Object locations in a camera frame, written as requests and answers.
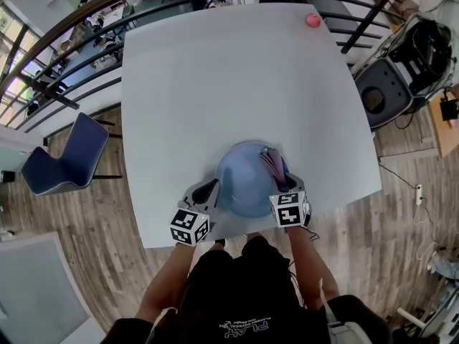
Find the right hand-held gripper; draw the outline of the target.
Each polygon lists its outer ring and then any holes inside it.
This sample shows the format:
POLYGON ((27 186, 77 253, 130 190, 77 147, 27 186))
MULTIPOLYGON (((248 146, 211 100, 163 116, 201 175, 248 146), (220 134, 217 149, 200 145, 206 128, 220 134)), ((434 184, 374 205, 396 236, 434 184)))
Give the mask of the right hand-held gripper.
POLYGON ((307 228, 311 220, 311 204, 302 179, 285 173, 285 192, 271 195, 270 207, 279 228, 300 226, 307 228))

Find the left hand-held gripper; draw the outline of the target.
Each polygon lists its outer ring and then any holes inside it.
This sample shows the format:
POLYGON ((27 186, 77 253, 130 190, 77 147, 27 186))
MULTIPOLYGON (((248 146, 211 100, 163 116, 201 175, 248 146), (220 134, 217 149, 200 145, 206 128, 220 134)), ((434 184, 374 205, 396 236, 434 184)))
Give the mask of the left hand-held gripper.
POLYGON ((217 178, 196 183, 185 191, 169 224, 171 237, 176 243, 196 246, 208 235, 218 195, 217 178))

